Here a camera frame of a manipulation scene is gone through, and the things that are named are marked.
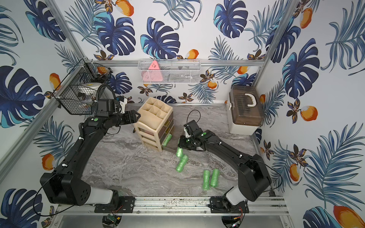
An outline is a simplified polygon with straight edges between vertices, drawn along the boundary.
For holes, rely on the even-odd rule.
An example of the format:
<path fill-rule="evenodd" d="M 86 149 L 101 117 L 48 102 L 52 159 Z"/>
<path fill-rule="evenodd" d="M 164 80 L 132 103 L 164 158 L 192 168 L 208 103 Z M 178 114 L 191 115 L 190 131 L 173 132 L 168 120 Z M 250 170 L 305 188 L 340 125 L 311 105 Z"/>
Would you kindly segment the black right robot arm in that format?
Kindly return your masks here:
<path fill-rule="evenodd" d="M 191 151 L 207 151 L 229 164 L 238 174 L 238 184 L 222 197 L 226 210 L 245 201 L 256 201 L 270 187 L 272 180 L 259 155 L 245 154 L 221 140 L 210 130 L 203 131 L 195 120 L 186 123 L 178 146 Z"/>

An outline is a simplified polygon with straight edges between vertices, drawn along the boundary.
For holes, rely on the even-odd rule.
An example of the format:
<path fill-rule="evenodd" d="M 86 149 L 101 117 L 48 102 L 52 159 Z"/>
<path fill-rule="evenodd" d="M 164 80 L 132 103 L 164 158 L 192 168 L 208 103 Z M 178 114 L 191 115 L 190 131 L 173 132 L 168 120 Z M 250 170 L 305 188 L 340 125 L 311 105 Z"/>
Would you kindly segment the clear bottom drawer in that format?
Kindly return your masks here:
<path fill-rule="evenodd" d="M 181 135 L 183 135 L 183 129 L 174 127 L 171 130 L 170 134 L 172 135 L 172 138 L 167 143 L 167 146 L 162 147 L 162 150 L 175 154 L 177 152 L 179 139 L 180 139 Z"/>

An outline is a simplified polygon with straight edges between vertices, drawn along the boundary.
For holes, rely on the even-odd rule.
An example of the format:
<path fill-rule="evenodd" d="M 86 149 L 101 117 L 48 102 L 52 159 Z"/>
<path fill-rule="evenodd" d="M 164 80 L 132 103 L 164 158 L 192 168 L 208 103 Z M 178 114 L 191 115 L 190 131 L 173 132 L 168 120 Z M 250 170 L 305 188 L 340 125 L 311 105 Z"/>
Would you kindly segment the beige drawer organizer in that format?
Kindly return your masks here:
<path fill-rule="evenodd" d="M 172 112 L 172 106 L 153 97 L 148 98 L 139 108 L 138 113 L 141 117 L 138 122 L 134 124 L 134 127 L 144 146 L 159 152 L 162 151 L 162 143 L 171 132 L 174 125 L 170 126 L 169 131 L 166 132 L 162 138 L 159 137 L 159 132 Z"/>

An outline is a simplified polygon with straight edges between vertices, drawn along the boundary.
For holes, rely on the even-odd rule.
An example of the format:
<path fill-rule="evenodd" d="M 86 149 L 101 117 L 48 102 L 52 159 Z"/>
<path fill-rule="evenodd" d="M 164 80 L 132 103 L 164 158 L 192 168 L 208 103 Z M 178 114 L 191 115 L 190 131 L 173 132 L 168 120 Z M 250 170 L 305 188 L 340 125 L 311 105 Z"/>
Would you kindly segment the clear top drawer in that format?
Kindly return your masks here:
<path fill-rule="evenodd" d="M 173 121 L 173 119 L 174 119 L 174 112 L 172 112 L 169 116 L 168 116 L 168 118 L 167 118 L 167 120 L 164 122 L 164 124 L 163 124 L 163 127 L 168 127 L 170 124 L 171 124 L 171 122 Z"/>

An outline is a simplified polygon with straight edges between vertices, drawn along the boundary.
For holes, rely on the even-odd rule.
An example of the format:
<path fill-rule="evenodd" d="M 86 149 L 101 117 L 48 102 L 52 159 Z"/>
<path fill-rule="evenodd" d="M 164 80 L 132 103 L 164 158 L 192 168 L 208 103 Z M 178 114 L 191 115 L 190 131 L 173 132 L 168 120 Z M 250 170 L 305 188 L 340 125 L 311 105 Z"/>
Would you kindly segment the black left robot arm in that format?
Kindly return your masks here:
<path fill-rule="evenodd" d="M 91 187 L 81 177 L 94 149 L 109 128 L 134 124 L 140 117 L 137 111 L 132 110 L 108 117 L 89 117 L 80 123 L 80 136 L 65 159 L 52 173 L 44 173 L 40 179 L 49 202 L 71 206 L 104 204 L 115 208 L 119 204 L 117 191 Z"/>

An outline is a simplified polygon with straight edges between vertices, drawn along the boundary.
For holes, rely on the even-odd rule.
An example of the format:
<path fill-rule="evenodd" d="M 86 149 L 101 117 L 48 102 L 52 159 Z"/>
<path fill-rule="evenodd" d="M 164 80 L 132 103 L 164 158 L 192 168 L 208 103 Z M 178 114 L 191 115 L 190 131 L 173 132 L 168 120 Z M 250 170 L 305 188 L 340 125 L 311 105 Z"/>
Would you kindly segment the brown lidded storage box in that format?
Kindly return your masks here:
<path fill-rule="evenodd" d="M 227 116 L 230 134 L 253 135 L 264 120 L 256 88 L 233 85 L 227 100 Z"/>

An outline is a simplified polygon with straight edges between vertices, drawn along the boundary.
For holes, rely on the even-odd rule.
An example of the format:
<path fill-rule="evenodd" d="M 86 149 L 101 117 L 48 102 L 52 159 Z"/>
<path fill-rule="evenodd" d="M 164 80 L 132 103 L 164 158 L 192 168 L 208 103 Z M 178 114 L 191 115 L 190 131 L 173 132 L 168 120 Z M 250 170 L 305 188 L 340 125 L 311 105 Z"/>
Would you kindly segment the pink triangle sponge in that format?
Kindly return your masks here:
<path fill-rule="evenodd" d="M 160 66 L 156 60 L 154 60 L 147 70 L 142 71 L 142 80 L 144 82 L 156 83 L 163 81 L 163 75 Z"/>

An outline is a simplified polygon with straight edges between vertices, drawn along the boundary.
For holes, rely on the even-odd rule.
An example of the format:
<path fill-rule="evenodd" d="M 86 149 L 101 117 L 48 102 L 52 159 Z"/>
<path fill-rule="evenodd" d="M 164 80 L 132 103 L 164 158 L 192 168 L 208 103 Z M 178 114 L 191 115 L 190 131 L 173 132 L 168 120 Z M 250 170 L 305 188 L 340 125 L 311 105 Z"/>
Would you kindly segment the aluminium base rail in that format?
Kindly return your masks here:
<path fill-rule="evenodd" d="M 287 216 L 289 210 L 282 197 L 261 196 L 256 201 L 240 204 L 233 213 L 216 210 L 221 205 L 218 197 L 128 197 L 115 215 L 127 216 L 238 216 L 247 209 L 248 216 Z"/>

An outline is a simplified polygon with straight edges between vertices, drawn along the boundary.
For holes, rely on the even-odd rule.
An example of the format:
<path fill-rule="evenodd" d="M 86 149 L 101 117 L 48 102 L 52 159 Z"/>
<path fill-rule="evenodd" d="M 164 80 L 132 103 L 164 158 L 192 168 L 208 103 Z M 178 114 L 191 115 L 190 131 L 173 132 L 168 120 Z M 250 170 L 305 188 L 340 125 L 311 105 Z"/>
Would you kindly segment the white bowl in basket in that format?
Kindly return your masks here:
<path fill-rule="evenodd" d="M 101 83 L 85 83 L 78 86 L 78 92 L 86 96 L 95 95 L 101 86 Z"/>

